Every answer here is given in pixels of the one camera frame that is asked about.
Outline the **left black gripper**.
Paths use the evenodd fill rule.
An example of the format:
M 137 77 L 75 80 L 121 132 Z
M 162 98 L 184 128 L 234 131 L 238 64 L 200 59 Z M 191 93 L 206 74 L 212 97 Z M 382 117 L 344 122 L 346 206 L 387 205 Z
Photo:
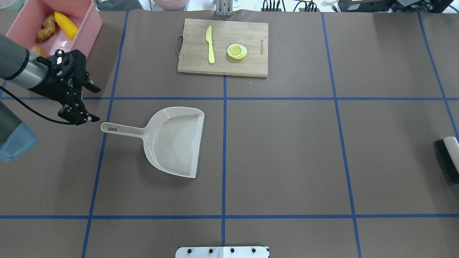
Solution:
M 58 49 L 51 57 L 38 57 L 34 62 L 45 65 L 48 70 L 43 81 L 30 90 L 62 104 L 58 112 L 61 119 L 72 125 L 100 121 L 82 102 L 82 87 L 93 93 L 101 92 L 101 88 L 88 79 L 85 54 L 78 49 L 69 52 Z

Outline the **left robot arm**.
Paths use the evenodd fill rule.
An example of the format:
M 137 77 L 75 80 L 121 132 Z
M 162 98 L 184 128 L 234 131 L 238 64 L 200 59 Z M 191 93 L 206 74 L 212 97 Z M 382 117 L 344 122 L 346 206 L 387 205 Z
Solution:
M 58 119 L 52 119 L 27 105 L 5 85 L 1 92 L 42 119 L 61 125 L 98 122 L 82 101 L 82 90 L 99 93 L 86 70 L 86 56 L 78 49 L 57 49 L 42 57 L 5 35 L 1 36 L 1 79 L 42 98 L 58 103 Z M 1 103 L 1 161 L 11 163 L 38 143 L 38 136 L 7 105 Z

